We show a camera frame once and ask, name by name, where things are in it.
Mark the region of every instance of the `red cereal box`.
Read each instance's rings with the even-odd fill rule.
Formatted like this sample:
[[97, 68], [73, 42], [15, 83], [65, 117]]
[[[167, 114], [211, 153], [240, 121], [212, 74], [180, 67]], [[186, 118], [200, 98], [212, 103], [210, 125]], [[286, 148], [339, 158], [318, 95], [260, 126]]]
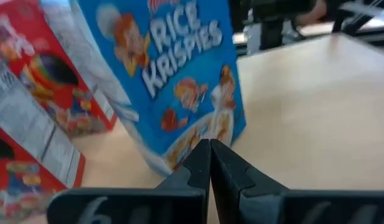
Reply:
[[80, 76], [36, 2], [1, 1], [0, 56], [69, 136], [113, 128], [107, 99]]
[[81, 185], [85, 158], [0, 60], [0, 221], [44, 213]]

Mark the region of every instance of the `blue cereal box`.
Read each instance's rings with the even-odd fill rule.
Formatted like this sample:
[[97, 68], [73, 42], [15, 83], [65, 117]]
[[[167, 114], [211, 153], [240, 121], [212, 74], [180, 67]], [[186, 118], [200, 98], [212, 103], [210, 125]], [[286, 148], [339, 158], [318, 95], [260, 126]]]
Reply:
[[153, 169], [170, 174], [202, 138], [230, 145], [240, 135], [246, 120], [227, 1], [75, 5], [111, 70], [101, 76], [121, 88], [108, 95], [111, 105]]

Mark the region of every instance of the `table surface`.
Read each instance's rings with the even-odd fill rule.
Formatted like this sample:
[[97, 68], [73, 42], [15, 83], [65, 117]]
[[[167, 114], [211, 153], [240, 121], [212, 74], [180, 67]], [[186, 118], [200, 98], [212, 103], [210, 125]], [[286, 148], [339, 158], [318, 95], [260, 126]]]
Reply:
[[[234, 151], [292, 189], [384, 189], [383, 52], [333, 35], [241, 58], [238, 69], [247, 127]], [[86, 187], [162, 180], [119, 123], [74, 143]], [[208, 223], [218, 223], [213, 198]]]

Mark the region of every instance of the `white lettering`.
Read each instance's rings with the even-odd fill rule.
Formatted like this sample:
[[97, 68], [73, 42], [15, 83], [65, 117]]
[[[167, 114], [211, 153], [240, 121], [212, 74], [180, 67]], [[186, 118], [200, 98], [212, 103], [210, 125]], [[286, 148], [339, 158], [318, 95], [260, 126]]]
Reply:
[[174, 27], [179, 35], [187, 35], [189, 33], [189, 28], [187, 26], [183, 26], [179, 23], [180, 16], [184, 15], [184, 7], [177, 6], [174, 12]]
[[218, 27], [218, 21], [211, 21], [208, 26], [208, 32], [212, 37], [212, 45], [214, 47], [221, 44], [222, 41], [222, 31]]
[[175, 41], [177, 39], [177, 34], [175, 32], [174, 25], [172, 23], [172, 17], [169, 13], [167, 14], [167, 24], [168, 24], [169, 33], [171, 34], [172, 40]]
[[324, 211], [331, 206], [330, 202], [321, 202], [311, 208], [305, 215], [301, 224], [313, 224], [324, 213]]
[[170, 49], [168, 51], [168, 57], [169, 57], [169, 60], [171, 62], [172, 69], [173, 69], [174, 73], [177, 72], [178, 71], [178, 65], [177, 65], [177, 62], [175, 60], [174, 54], [172, 53], [172, 49]]
[[186, 50], [187, 58], [190, 60], [192, 59], [192, 51], [195, 47], [195, 39], [192, 35], [188, 35], [184, 39], [184, 45]]
[[143, 81], [148, 88], [150, 96], [154, 98], [156, 96], [155, 86], [158, 88], [162, 88], [164, 85], [162, 80], [156, 75], [156, 63], [150, 63], [151, 74], [149, 75], [148, 68], [146, 67], [142, 72]]
[[99, 222], [99, 224], [111, 224], [111, 218], [109, 216], [95, 214], [99, 206], [106, 200], [108, 200], [107, 197], [98, 197], [88, 203], [87, 207], [78, 219], [77, 224], [92, 224], [95, 222]]
[[186, 17], [187, 22], [192, 30], [197, 30], [200, 28], [200, 19], [197, 18], [197, 6], [195, 1], [188, 2], [186, 4]]
[[196, 33], [194, 34], [194, 39], [195, 39], [195, 41], [196, 41], [197, 50], [199, 51], [199, 53], [201, 53], [202, 50], [203, 50], [203, 47], [202, 47], [202, 43], [201, 43], [201, 41], [200, 41], [199, 32], [196, 32]]
[[200, 36], [200, 39], [202, 41], [203, 49], [204, 50], [210, 49], [211, 48], [211, 43], [210, 43], [210, 40], [208, 38], [208, 27], [207, 26], [203, 26], [200, 29], [199, 36]]
[[167, 36], [166, 23], [163, 19], [153, 20], [150, 25], [150, 32], [160, 54], [162, 53], [164, 45], [167, 47], [171, 46], [171, 38]]
[[169, 58], [167, 54], [162, 54], [157, 59], [157, 69], [161, 74], [162, 81], [166, 83], [167, 75], [172, 76], [174, 73], [174, 71], [172, 71], [171, 67], [169, 66]]
[[174, 46], [174, 55], [178, 58], [178, 67], [182, 68], [186, 63], [186, 51], [182, 49], [182, 42], [178, 41]]

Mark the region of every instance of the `cardboard box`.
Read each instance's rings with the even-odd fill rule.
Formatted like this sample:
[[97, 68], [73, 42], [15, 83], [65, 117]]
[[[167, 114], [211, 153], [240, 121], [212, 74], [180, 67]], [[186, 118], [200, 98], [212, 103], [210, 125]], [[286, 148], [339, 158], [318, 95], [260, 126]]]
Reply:
[[111, 105], [154, 170], [170, 174], [203, 138], [229, 146], [240, 135], [246, 120], [226, 1], [72, 4], [115, 75], [107, 80], [121, 83], [124, 95]]
[[45, 212], [55, 192], [81, 185], [85, 158], [0, 61], [0, 220]]
[[113, 128], [116, 116], [106, 97], [80, 76], [37, 1], [0, 4], [0, 55], [69, 136]]

